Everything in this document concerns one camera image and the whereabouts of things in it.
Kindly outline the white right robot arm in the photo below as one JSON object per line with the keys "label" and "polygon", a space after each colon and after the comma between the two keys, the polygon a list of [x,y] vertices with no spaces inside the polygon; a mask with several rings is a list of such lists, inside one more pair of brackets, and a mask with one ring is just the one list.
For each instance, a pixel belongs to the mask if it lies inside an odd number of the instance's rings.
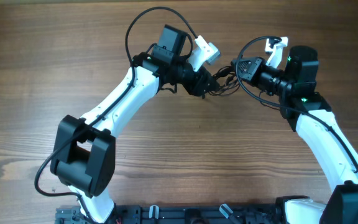
{"label": "white right robot arm", "polygon": [[315,90],[317,51],[292,47],[284,70],[260,57],[238,55],[231,64],[241,86],[249,84],[279,97],[276,107],[312,150],[332,190],[326,204],[308,197],[284,199],[285,223],[358,223],[358,154],[328,102]]}

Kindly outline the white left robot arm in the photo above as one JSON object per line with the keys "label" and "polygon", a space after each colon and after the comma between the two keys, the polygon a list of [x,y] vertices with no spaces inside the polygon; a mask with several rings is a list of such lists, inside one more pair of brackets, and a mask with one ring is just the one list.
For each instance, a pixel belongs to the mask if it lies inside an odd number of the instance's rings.
{"label": "white left robot arm", "polygon": [[108,183],[115,170],[116,138],[136,111],[164,85],[182,85],[189,95],[204,97],[218,83],[204,68],[220,52],[197,36],[182,55],[189,34],[165,26],[159,41],[135,55],[123,81],[95,108],[80,118],[65,116],[58,125],[51,173],[80,201],[76,216],[85,223],[107,223],[115,210]]}

